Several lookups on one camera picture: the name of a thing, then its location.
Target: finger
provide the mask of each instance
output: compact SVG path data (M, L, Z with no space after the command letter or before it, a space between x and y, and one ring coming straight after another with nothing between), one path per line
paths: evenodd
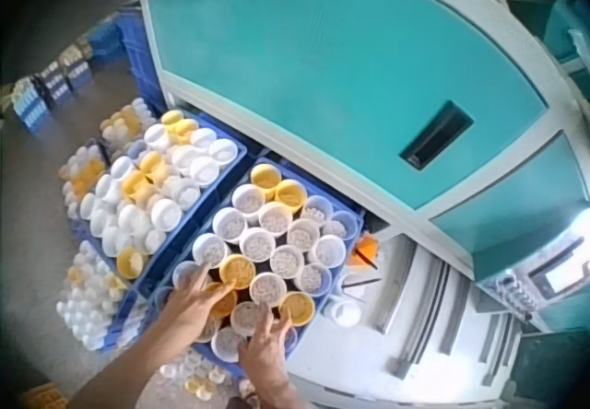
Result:
M262 303L258 307L258 322L256 323L256 330L254 337L260 335L269 335L270 328L273 325L273 313L266 303Z
M229 283L219 286L217 289L215 289L209 295L209 299L208 299L209 303L211 303L211 304L217 303L222 298L227 296L235 286L236 286L235 280L232 280Z
M287 331L291 327L292 323L293 323L293 321L291 319L291 311L290 310L286 310L285 312L282 312L280 314L280 321L278 322L278 325L276 326L276 329L275 329L275 333L278 334L278 338L280 340L282 340L282 341L285 340L285 336L287 335Z
M248 340L242 340L238 345L238 356L240 361L245 357L246 350L248 349Z
M189 290L191 292L198 292L203 289L207 274L211 268L211 263L203 263L198 271L193 275L193 281L190 284Z

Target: blue plastic crate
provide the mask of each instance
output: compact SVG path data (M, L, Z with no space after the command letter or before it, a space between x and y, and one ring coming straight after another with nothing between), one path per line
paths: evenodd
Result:
M186 118L196 119L196 116L188 111L185 111L184 115ZM158 283L169 271L170 266L178 259L186 241L202 227L205 217L218 205L252 163L246 156L246 147L243 144L214 125L202 120L199 120L199 122L201 126L215 130L219 138L228 138L234 141L238 146L238 156L219 174L215 182L201 193L191 209L183 214L178 226L168 233L167 239L162 246L150 257L141 275L133 281L121 277L130 289L134 289L146 299L150 299ZM104 253L101 239L97 239L90 234L89 222L87 220L80 220L80 222L86 240L92 244L111 269L118 274L116 260Z
M86 70L84 70L82 73L80 73L76 77L70 76L70 73L75 68L77 68L78 66L85 64L85 63L86 63L86 61L84 59L80 59L78 61L75 61L73 64L70 64L67 67L67 81L70 84L70 87L72 88L72 90L74 90L74 91L84 87L88 82L92 81L92 71L90 70L90 67L88 67Z
M308 180L306 178L306 176L301 175L299 172L296 172L293 169L289 169L287 168L285 165L283 164L279 164L276 163L268 158L259 158L255 161L255 163L248 169L248 172L238 181L238 183L236 183L234 185L234 188L237 188L240 185L243 185L244 183L249 183L250 180L250 170L255 167L258 164L261 163L269 163L271 165L274 165L276 168L278 168L283 176L283 180L285 179L294 179L296 181L299 181L301 184L303 184L305 186L305 188L307 189L307 193L308 195L322 195L323 197L325 197L326 199L328 199L332 205L334 206L334 211L348 211L352 214L354 214L357 217L358 220L358 224L359 224L359 231L358 233L351 239L347 240L346 243L346 247L347 247L347 256L346 256L346 260L349 258L350 253L352 252L354 245L360 235L360 232L362 230L362 226L363 226L363 216L364 214L360 214L359 212L355 212L352 209L350 209L348 206L345 205L345 203L341 202L338 198L336 198L335 196L333 196L331 193L326 192L324 189L318 187L315 183L311 182L310 180ZM183 253L181 254L181 256L175 261L174 265L171 266L171 269L169 270L169 272L167 273L166 277L164 278L164 280L159 284L159 287L163 287L163 286L172 286L172 281L171 281L171 275L173 272L173 268L176 267L177 264L184 262L184 261L192 261L193 260L193 254L192 254L192 249L193 249L193 242L195 241L196 237L198 237L201 234L204 234L206 232L213 232L213 227L212 227L212 222L213 222L213 216L217 213L218 210L220 210L221 208L227 207L227 206L231 206L231 195L233 194L234 190L231 190L230 193L228 193L228 195L225 197L225 199L213 210L211 211L211 213L209 214L209 217L206 219L206 221L204 222L203 226L198 230L198 232L196 232L188 241L187 244L184 248ZM230 245L231 249L233 252L237 252L239 251L239 248L235 245ZM317 298L313 298L313 301L315 302L315 315L317 316L317 314L319 312L322 311L322 308L324 307L326 301L328 300L328 296L329 296L329 291L331 291L332 286L334 285L334 282L337 280L340 272L342 271L342 269L344 268L344 264L341 264L340 266L337 266L335 268L331 268L330 272L332 273L332 278L333 278L333 283L330 286L330 288L328 289L328 292L320 297ZM263 263L256 263L256 272L259 274L260 272L270 272L270 266L268 262L263 262ZM218 276L218 269L212 270L212 274L213 276ZM297 291L297 287L295 287L295 285L292 283L291 280L286 280L285 281L287 283L287 287L289 291ZM246 291L240 291L240 295L243 296L247 293ZM297 331L297 335L298 335L298 342L301 342L301 338L304 336L307 327L312 324L313 321L311 321L310 323L306 324L305 326L299 327L299 328L295 328ZM233 376L236 377L243 377L244 376L244 372L242 367L237 364L237 363L227 363L221 359L219 359L214 353L213 350L211 349L211 343L205 343L205 344L201 344L201 343L194 343L193 344L193 348L199 352L200 354L202 354L205 358L207 358L208 360L220 365L222 368L226 369L230 374L232 374ZM297 348L297 346L295 346L295 348L291 349L288 353L287 356L290 356L290 354Z
M59 95L56 92L51 93L52 99L53 99L53 102L55 102L55 105L61 105L63 103L66 103L68 100L72 99L72 96L73 96L72 90L67 85L65 80L64 80L64 83L57 88L63 88L64 92Z
M30 131L34 132L41 125L43 119L48 115L49 109L47 108L45 101L38 98L20 113L18 117L23 123L25 123Z
M125 46L149 51L148 34L141 7L128 6L120 10L116 23L123 34Z
M153 84L140 76L136 76L136 82L139 88L139 96L153 109L157 117L160 117L168 110L159 83Z
M141 77L152 85L158 82L156 67L152 61L149 50L144 51L130 45L126 46L127 55L131 64L131 71L135 77Z

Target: orange object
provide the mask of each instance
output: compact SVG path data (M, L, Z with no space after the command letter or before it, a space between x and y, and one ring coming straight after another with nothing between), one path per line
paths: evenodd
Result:
M220 282L212 282L206 286L205 290L209 292L215 291L218 287L221 287L222 285L223 284L221 284ZM227 296L222 298L213 306L210 312L211 318L223 319L229 316L237 304L238 293L235 290L232 290Z
M355 245L348 264L352 266L371 267L371 263L376 264L377 252L379 251L379 240L369 233L365 233Z
M22 407L26 409L65 409L67 399L51 382L37 386L19 395Z

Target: blue tray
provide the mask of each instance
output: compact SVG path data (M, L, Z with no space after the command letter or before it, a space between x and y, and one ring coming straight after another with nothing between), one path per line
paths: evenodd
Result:
M347 240L346 246L347 246L347 256L346 256L346 260L348 259L348 257L350 256L350 253L352 252L352 249L354 248L354 245L359 237L360 231L362 229L362 225L363 225L363 218L362 218L362 214L359 214L358 212L353 211L352 209L350 209L348 206L346 206L343 202L341 202L340 200L336 199L333 195L331 195L330 193L326 193L324 190L322 190L321 188L318 188L315 184L313 184L312 182L310 182L309 180L307 180L305 177L301 176L298 172L295 172L292 169L288 169L285 165L276 163L268 158L259 158L255 161L255 163L250 167L250 169L248 169L248 172L238 181L238 183L236 183L234 185L234 188L237 188L240 185L243 185L244 183L249 183L249 178L250 178L250 170L260 164L260 163L269 163L273 166L275 166L276 168L278 168L283 176L283 179L294 179L296 181L299 181L300 183L302 183L305 188L307 189L307 193L308 195L322 195L323 197L325 197L326 199L328 199L332 205L334 206L334 212L336 211L348 211L352 214L354 214L355 216L357 216L357 220L359 222L359 231L357 233L357 235L355 235L353 238ZM159 287L162 286L171 286L172 285L172 281L171 281L171 274L173 271L173 268L180 262L184 262L186 260L193 260L193 254L192 254L192 249L193 249L193 242L195 241L196 237L198 237L199 235L206 233L206 232L213 232L212 231L212 222L213 222L213 216L217 213L217 211L221 208L224 208L226 206L230 206L231 204L231 195L233 194L233 190L231 190L231 193L229 193L226 198L213 210L211 211L209 217L206 219L206 221L204 222L203 226L188 240L186 247L184 248L183 253L181 254L181 256L176 260L176 262L171 266L171 269L169 270L168 274L166 275L166 277L164 278L164 280L159 284ZM299 213L297 213L295 215L294 218L299 217ZM230 245L231 249L233 252L238 252L239 248L236 245ZM336 281L336 279L338 278L340 272L342 271L342 268L344 267L344 264L341 264L340 266L337 266L335 268L331 268L330 271L332 273L332 278L333 278L333 284ZM263 263L256 263L256 273L259 274L261 272L270 272L270 265L268 262L263 262ZM214 269L211 271L211 274L214 276L214 278L218 278L218 269ZM287 288L289 291L297 291L299 289L297 289L297 287L295 287L295 285L292 283L291 280L286 280L285 281L287 283ZM332 287L330 287L328 289L328 293L317 297L317 298L313 298L313 301L315 302L315 315L317 316L319 312L321 312L322 308L324 307L326 301L328 300L328 295L329 295L329 291L332 289ZM239 292L239 301L244 301L246 298L248 299L249 297L249 293L247 290L244 291L238 291ZM224 320L224 326L229 324L229 320L230 318L226 318ZM297 331L297 335L298 335L298 342L301 342L301 338L304 336L307 327L312 324L311 322L306 324L305 326L299 327L299 328L295 328ZM193 344L193 348L199 352L200 354L202 354L205 358L207 358L208 360L218 364L219 366L221 366L222 368L226 369L230 374L236 376L236 377L243 377L244 376L244 371L242 369L242 367L237 364L237 363L227 363L221 359L219 359L214 353L213 350L211 349L211 343L205 343L205 344L201 344L201 343L194 343ZM288 353L287 353L287 357L290 356L290 354L297 348L297 346L295 345L295 347L293 349L291 349Z
M112 316L112 322L104 336L104 346L100 349L102 353L112 351L117 347L117 341L123 331L123 326L127 321L127 317L131 313L137 301L137 293L133 290L127 290L123 300L119 302L117 312Z
M191 112L184 111L184 115L186 118L196 119L196 116ZM198 119L198 121L201 126L215 130L219 138L228 138L234 141L238 146L238 156L219 174L215 182L201 193L191 209L183 214L178 226L168 233L166 240L158 251L151 256L141 275L133 281L121 277L129 288L134 289L146 299L151 298L157 284L168 272L170 266L178 259L186 241L201 228L205 217L235 186L237 180L240 179L251 164L251 160L246 158L246 147L243 144L215 126L201 119ZM80 222L80 226L88 236L88 241L100 254L100 257L118 274L116 260L113 257L107 257L102 250L101 239L97 239L90 234L89 222L87 220L80 220Z

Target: metal bar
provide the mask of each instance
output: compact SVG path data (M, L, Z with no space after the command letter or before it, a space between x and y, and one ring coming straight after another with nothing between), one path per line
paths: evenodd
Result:
M513 328L510 332L510 339L508 340L508 346L506 347L506 353L504 355L504 360L502 361L502 366L508 366L510 363L510 357L513 354L514 350L514 343L516 342L516 335L518 335L522 331L520 322L517 319L513 319Z
M469 290L471 288L471 280L460 273L458 274L459 285L454 296L451 319L442 338L441 347L439 347L439 352L447 356L450 356L453 351L454 341L459 334L459 328L461 327L461 321L463 320L463 314L465 313L467 304L467 297L469 297Z
M411 366L415 364L416 358L418 358L420 340L424 336L428 318L432 311L432 304L435 302L438 289L437 286L441 281L442 271L443 262L441 262L439 259L434 259L433 263L431 264L431 270L429 272L429 278L425 292L419 305L417 318L410 332L410 336L406 341L404 354L398 360L396 368L393 372L394 376L401 380L406 378Z
M500 363L502 362L502 357L504 356L504 351L506 350L506 342L508 341L508 335L510 334L510 330L513 325L514 316L512 314L505 314L505 324L503 327L503 331L501 332L501 340L500 346L496 351L496 356L494 357L493 364L491 367L490 372L488 372L481 382L482 386L491 386L496 375L498 375L498 370L500 369Z
M496 336L498 323L500 322L500 315L494 314L490 317L490 325L488 326L488 333L486 333L486 340L483 342L483 348L479 355L479 363L488 363L488 356L490 355L491 344Z
M451 273L451 266L445 262L442 262L442 270L441 275L439 277L439 290L437 297L432 302L431 309L431 318L430 321L427 322L427 329L425 336L422 337L421 347L419 349L418 356L414 361L415 364L419 364L420 360L424 356L424 352L426 351L426 346L428 346L429 341L431 340L432 331L434 330L434 325L436 324L436 319L439 317L439 313L441 311L441 305L443 304L444 299L444 291L446 291L446 285L449 281L449 274Z
M397 305L401 301L402 292L404 291L404 286L406 285L417 248L416 242L407 236L400 236L398 239L401 239L401 241L398 244L398 250L395 252L397 255L395 260L396 269L392 275L392 285L387 289L387 296L382 298L382 303L385 303L387 307L378 317L375 324L375 329L383 335L389 333L389 329L394 322Z

